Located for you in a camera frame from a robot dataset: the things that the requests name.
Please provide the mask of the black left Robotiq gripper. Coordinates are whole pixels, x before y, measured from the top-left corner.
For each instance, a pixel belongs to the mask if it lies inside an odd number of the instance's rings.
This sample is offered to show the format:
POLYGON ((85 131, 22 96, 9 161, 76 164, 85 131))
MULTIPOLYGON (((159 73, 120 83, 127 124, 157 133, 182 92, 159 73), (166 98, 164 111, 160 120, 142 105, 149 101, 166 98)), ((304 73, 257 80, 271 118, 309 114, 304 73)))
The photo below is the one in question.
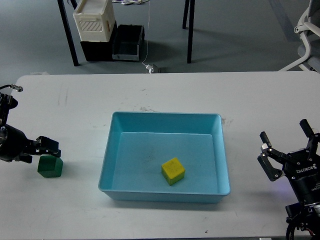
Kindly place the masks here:
MULTIPOLYGON (((0 159, 2 161, 31 164, 32 156, 24 152, 30 143, 31 140, 21 130, 7 124, 0 127, 0 159)), ((59 143, 46 136, 39 136, 31 144, 32 155, 50 155, 60 158, 61 153, 59 143)))

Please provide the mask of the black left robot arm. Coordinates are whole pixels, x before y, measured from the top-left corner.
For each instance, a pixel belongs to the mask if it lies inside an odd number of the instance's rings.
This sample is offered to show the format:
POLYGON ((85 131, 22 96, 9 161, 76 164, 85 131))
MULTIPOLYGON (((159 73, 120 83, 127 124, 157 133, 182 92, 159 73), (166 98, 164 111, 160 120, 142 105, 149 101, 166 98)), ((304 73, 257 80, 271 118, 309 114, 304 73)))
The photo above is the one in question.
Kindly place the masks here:
POLYGON ((46 136, 31 140, 19 129, 7 124, 9 111, 18 106, 12 95, 0 94, 0 159, 4 162, 32 163, 33 156, 60 157, 59 143, 46 136))

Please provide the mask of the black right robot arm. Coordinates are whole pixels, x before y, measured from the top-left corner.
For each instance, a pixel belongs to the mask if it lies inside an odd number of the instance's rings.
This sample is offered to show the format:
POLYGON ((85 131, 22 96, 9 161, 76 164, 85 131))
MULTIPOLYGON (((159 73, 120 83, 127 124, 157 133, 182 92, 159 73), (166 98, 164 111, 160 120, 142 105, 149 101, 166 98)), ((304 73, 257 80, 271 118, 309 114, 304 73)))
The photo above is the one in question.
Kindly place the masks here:
POLYGON ((286 176, 298 202, 287 205, 285 238, 293 240, 295 230, 307 231, 313 240, 320 238, 320 156, 317 154, 320 134, 315 133, 306 119, 300 127, 308 138, 305 148, 287 154, 272 147, 263 131, 261 153, 257 157, 270 181, 286 176))

